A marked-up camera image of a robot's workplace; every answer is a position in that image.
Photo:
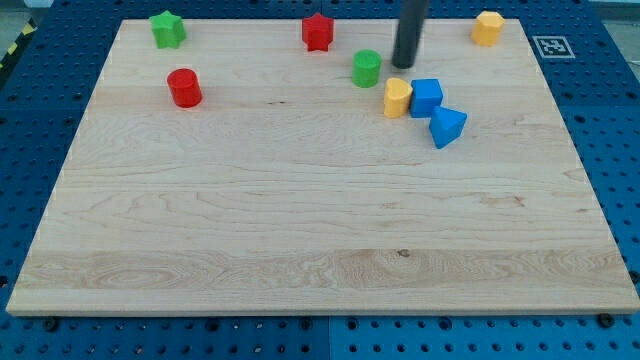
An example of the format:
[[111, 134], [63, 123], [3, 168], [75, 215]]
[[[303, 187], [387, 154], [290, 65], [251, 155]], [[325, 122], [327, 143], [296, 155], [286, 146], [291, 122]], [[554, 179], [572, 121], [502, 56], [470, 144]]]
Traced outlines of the black cylindrical robot arm tip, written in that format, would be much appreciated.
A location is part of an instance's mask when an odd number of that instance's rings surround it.
[[416, 59], [430, 0], [403, 0], [391, 58], [397, 69], [411, 68]]

